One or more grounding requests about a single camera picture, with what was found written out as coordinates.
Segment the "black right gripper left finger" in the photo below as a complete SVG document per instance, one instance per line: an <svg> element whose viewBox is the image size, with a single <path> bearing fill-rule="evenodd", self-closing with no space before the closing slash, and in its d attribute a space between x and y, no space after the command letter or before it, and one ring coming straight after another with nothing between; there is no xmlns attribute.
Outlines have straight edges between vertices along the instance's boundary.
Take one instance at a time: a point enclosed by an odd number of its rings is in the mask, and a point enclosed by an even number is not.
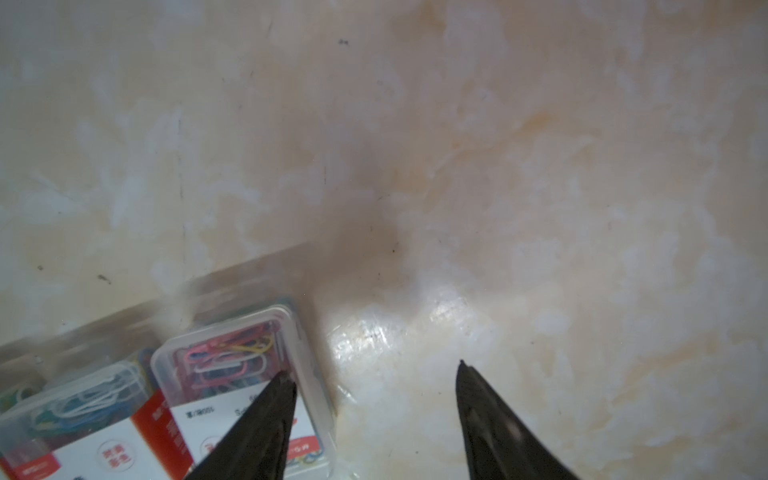
<svg viewBox="0 0 768 480"><path fill-rule="evenodd" d="M289 373L279 372L186 479L283 479L297 394Z"/></svg>

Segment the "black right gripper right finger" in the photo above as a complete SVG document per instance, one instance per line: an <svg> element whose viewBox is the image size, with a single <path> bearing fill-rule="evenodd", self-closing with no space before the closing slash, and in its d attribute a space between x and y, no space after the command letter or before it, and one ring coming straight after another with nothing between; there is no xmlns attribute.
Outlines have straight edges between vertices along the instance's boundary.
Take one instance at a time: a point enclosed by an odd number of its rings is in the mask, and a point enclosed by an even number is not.
<svg viewBox="0 0 768 480"><path fill-rule="evenodd" d="M460 362L455 392L472 480L577 480L485 378Z"/></svg>

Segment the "paper clip box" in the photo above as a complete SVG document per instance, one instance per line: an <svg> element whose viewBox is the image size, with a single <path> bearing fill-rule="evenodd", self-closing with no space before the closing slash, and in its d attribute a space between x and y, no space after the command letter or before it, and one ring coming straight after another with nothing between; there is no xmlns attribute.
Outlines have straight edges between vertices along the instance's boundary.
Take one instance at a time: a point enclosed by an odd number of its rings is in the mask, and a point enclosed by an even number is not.
<svg viewBox="0 0 768 480"><path fill-rule="evenodd" d="M297 384L286 476L328 479L335 412L295 311L275 304L166 341L151 369L195 463L201 463L279 372Z"/></svg>
<svg viewBox="0 0 768 480"><path fill-rule="evenodd" d="M192 457L150 369L153 352L48 386L1 416L13 479L183 479Z"/></svg>

